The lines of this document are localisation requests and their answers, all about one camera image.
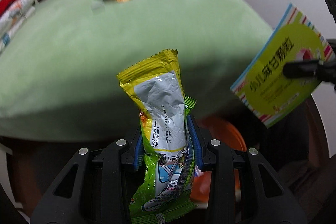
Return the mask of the yellow green snack wrapper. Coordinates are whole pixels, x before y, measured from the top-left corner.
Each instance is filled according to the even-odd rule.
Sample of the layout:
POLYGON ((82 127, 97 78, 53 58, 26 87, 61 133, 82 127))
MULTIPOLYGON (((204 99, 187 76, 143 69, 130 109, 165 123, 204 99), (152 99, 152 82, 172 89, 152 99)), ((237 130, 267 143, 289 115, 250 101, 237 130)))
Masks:
POLYGON ((187 114, 195 100, 185 95, 178 52, 163 50, 117 75, 139 108, 144 182, 130 200, 132 223, 168 223, 195 208, 190 201, 195 152, 187 114))

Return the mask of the green bed cover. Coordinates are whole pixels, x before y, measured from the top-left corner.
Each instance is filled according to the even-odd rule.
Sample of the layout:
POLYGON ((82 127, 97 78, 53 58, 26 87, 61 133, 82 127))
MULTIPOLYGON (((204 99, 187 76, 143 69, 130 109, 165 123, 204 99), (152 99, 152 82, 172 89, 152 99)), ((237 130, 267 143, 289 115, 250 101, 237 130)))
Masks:
POLYGON ((83 141, 138 123, 117 74, 178 51, 203 118, 238 102, 230 87, 272 28, 243 0, 45 0, 1 54, 1 135, 83 141))

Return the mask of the orange trash bin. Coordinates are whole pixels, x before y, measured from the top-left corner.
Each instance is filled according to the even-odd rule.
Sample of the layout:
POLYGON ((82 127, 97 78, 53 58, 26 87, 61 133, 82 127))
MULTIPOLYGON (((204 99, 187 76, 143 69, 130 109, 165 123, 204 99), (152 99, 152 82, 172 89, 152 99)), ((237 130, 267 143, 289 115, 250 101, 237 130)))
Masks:
POLYGON ((206 203, 207 207, 228 207, 236 202, 234 156, 236 151, 209 130, 197 125, 192 115, 187 116, 187 129, 194 149, 194 180, 190 199, 206 203))

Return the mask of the yellow green medicine box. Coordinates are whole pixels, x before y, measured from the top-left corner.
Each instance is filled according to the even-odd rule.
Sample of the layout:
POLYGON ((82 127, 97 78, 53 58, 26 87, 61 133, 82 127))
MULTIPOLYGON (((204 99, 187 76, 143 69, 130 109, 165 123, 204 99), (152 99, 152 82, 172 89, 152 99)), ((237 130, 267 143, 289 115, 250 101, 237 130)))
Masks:
POLYGON ((232 84, 231 91, 270 127, 288 115, 318 87, 315 77, 290 79, 291 62, 334 61, 330 43, 309 18, 289 4, 265 46, 232 84))

